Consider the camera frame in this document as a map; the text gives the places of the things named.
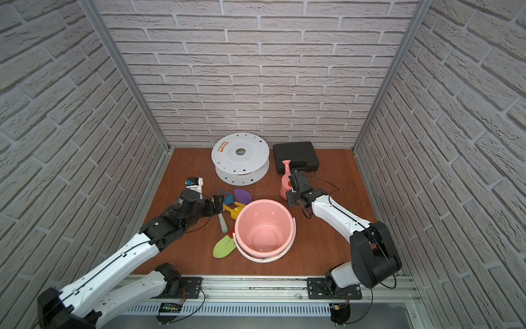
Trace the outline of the pink watering can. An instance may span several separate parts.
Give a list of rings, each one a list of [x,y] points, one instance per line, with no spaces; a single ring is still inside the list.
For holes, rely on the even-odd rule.
[[[292,190],[292,186],[290,183],[290,162],[291,160],[283,160],[282,163],[285,168],[285,173],[282,176],[281,179],[281,188],[280,188],[280,195],[283,199],[287,200],[287,192]]]

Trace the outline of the grey-blue toy trowel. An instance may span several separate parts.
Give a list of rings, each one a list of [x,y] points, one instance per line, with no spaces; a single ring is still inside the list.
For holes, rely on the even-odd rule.
[[[224,205],[224,197],[222,195],[214,195],[212,197],[212,213],[218,216],[222,233],[228,233],[229,228],[223,216],[223,211],[224,211],[223,205]]]

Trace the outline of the yellow toy shovel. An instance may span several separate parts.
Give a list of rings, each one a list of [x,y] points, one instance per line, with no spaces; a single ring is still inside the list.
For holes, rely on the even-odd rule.
[[[245,205],[241,204],[240,202],[234,202],[234,205],[236,207],[231,208],[228,205],[223,204],[223,210],[229,212],[233,220],[237,220],[241,211],[243,210],[243,208],[245,208]]]

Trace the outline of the green toy spade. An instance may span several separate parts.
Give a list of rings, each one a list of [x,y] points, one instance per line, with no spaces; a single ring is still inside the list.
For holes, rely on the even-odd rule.
[[[223,259],[229,256],[236,249],[234,238],[230,235],[224,236],[215,245],[212,255],[215,259]]]

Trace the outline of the pink plastic bucket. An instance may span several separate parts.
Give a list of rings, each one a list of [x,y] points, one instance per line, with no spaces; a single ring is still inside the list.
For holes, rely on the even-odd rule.
[[[296,220],[284,205],[256,200],[238,215],[233,237],[242,256],[263,264],[282,258],[292,248],[296,234]]]

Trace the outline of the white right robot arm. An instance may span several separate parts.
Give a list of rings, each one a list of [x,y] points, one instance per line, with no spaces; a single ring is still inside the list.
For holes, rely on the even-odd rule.
[[[385,223],[370,222],[345,209],[323,189],[312,188],[304,171],[290,174],[289,206],[300,206],[307,218],[316,216],[346,238],[351,260],[325,275],[326,290],[335,296],[350,286],[372,289],[402,269],[401,257]]]

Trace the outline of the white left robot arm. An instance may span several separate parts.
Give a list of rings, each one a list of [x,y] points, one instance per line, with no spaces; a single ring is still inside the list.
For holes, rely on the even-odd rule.
[[[151,219],[122,248],[80,279],[49,288],[37,298],[39,328],[101,328],[129,308],[152,297],[184,297],[180,273],[170,264],[145,277],[117,285],[143,263],[167,249],[200,219],[223,210],[223,195],[211,198],[184,189],[161,215]]]

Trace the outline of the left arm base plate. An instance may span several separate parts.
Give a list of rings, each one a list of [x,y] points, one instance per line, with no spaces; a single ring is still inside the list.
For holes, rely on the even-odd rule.
[[[202,277],[197,276],[183,276],[178,280],[173,280],[168,283],[165,290],[156,298],[175,298],[183,299],[185,293],[186,299],[198,299],[202,293],[200,291],[203,282]]]

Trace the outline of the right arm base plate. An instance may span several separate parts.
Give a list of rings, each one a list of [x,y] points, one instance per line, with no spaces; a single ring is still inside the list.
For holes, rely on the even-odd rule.
[[[311,277],[306,279],[308,298],[310,300],[361,300],[360,285],[350,285],[338,288],[326,277]]]

